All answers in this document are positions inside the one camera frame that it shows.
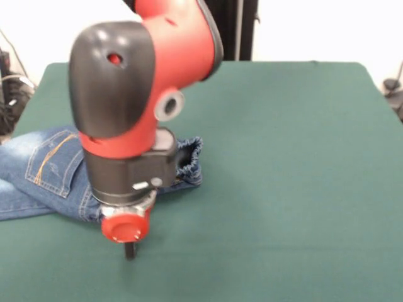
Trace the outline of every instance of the white wall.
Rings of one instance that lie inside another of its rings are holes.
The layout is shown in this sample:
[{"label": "white wall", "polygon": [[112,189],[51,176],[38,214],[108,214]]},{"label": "white wall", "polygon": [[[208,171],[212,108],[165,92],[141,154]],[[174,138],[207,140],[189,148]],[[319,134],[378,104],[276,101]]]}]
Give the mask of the white wall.
[{"label": "white wall", "polygon": [[382,87],[403,60],[402,0],[259,0],[253,60],[359,62]]},{"label": "white wall", "polygon": [[[0,0],[0,9],[10,12],[1,14],[0,28],[35,84],[48,64],[69,60],[72,44],[85,27],[103,21],[141,21],[120,0]],[[2,38],[0,47],[9,49]]]},{"label": "white wall", "polygon": [[[0,4],[2,11],[17,11],[24,20],[16,24],[15,14],[2,14],[0,28],[36,83],[49,63],[69,59],[74,38],[83,28],[101,21],[138,20],[120,0]],[[385,78],[396,76],[403,59],[402,0],[259,0],[259,15],[253,60],[360,62],[381,87]],[[0,46],[8,49],[1,37]]]}]

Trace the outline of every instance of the jeans pocket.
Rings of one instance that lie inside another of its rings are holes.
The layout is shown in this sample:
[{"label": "jeans pocket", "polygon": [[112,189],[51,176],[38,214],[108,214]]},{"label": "jeans pocket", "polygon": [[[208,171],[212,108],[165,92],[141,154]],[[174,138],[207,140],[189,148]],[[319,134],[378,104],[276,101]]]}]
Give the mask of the jeans pocket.
[{"label": "jeans pocket", "polygon": [[26,167],[25,179],[66,198],[83,158],[77,132],[59,131],[34,149]]}]

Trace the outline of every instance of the red cap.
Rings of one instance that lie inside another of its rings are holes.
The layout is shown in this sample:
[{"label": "red cap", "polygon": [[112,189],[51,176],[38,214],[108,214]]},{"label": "red cap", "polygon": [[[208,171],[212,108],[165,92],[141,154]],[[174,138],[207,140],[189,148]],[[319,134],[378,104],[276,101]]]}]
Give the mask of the red cap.
[{"label": "red cap", "polygon": [[125,213],[106,217],[102,221],[103,235],[114,242],[138,242],[149,232],[149,215],[141,217],[137,214]]}]

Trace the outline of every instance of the black cable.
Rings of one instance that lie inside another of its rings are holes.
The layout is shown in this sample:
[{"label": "black cable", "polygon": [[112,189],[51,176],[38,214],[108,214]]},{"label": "black cable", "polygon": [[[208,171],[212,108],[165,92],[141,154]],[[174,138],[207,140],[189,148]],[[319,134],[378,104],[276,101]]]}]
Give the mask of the black cable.
[{"label": "black cable", "polygon": [[395,90],[399,88],[399,80],[402,77],[402,71],[403,71],[403,61],[400,63],[400,68],[399,72],[397,73],[395,84],[391,89],[389,89],[389,93],[385,95],[386,98],[391,97],[391,95],[395,92]]},{"label": "black cable", "polygon": [[15,117],[11,108],[0,102],[0,136],[9,135],[13,132],[15,126]]},{"label": "black cable", "polygon": [[17,58],[17,61],[18,61],[18,63],[20,64],[20,66],[21,66],[21,68],[22,68],[22,70],[23,70],[23,72],[24,72],[24,75],[25,75],[26,77],[28,77],[28,74],[26,73],[25,67],[24,67],[24,65],[23,65],[23,63],[22,63],[20,57],[18,56],[17,51],[15,50],[14,45],[10,42],[10,40],[8,40],[7,36],[4,34],[4,32],[3,32],[1,29],[0,29],[0,34],[3,36],[3,38],[5,39],[5,41],[8,43],[8,45],[9,45],[9,46],[11,47],[11,49],[13,50],[14,55],[15,55],[15,57]]},{"label": "black cable", "polygon": [[399,105],[399,107],[396,108],[396,114],[399,118],[400,118],[400,111],[402,110],[402,108],[403,108],[403,102]]},{"label": "black cable", "polygon": [[8,63],[6,62],[6,60],[8,59],[7,57],[9,58],[9,56],[6,55],[6,53],[3,52],[0,48],[0,85],[3,92],[3,100],[5,102],[7,102],[7,100],[9,100],[10,98],[9,83],[3,81],[3,77],[8,76],[9,74]]}]

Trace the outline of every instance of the jeans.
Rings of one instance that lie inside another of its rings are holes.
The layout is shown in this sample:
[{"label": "jeans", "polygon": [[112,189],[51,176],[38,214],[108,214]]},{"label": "jeans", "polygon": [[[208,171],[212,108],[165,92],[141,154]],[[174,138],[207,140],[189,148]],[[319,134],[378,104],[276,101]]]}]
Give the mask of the jeans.
[{"label": "jeans", "polygon": [[[0,145],[0,220],[60,213],[100,222],[83,152],[73,126],[36,131]],[[176,181],[158,194],[202,183],[200,137],[178,140]]]}]

